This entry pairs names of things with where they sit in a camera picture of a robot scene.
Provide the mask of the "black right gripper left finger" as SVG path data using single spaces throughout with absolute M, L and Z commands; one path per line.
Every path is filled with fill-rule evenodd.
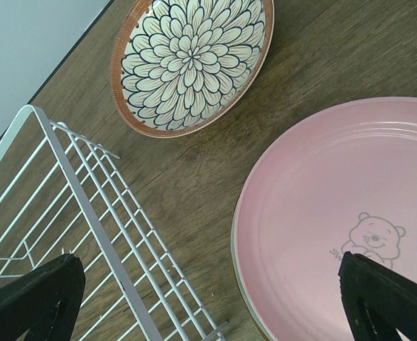
M 82 262 L 63 254 L 0 288 L 0 340 L 69 340 L 85 290 Z

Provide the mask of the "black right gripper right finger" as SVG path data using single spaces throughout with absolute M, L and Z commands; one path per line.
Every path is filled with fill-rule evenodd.
M 355 340 L 417 340 L 417 283 L 361 255 L 346 252 L 342 305 Z

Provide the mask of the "pink round plate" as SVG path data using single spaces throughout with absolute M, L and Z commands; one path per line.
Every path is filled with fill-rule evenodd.
M 346 251 L 417 283 L 417 98 L 340 104 L 282 134 L 239 196 L 235 249 L 272 340 L 351 340 Z

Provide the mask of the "floral plate with orange rim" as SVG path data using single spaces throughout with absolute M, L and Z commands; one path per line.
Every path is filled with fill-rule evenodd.
M 111 59 L 119 115 L 159 139 L 213 123 L 258 75 L 274 14 L 272 1 L 136 1 Z

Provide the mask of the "teal plate with flower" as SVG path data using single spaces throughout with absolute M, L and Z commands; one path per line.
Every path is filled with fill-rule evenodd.
M 234 273 L 234 278 L 237 284 L 237 288 L 240 292 L 243 304 L 246 306 L 248 310 L 248 314 L 251 317 L 251 319 L 254 321 L 254 325 L 257 328 L 257 330 L 261 333 L 261 336 L 267 340 L 271 341 L 273 338 L 270 336 L 266 328 L 262 325 L 260 319 L 254 312 L 253 307 L 251 306 L 251 303 L 249 302 L 249 299 L 247 298 L 247 293 L 244 290 L 244 286 L 242 284 L 241 278 L 240 278 L 240 271 L 239 267 L 237 266 L 237 256 L 236 256 L 236 249 L 235 249 L 235 222 L 236 222 L 236 214 L 237 214 L 237 208 L 239 205 L 239 201 L 235 203 L 234 211 L 232 215 L 232 226 L 230 230 L 230 253 L 232 257 L 232 268 Z

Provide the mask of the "black table edge frame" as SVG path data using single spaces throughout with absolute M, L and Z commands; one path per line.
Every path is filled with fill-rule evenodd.
M 0 136 L 106 1 L 0 1 Z

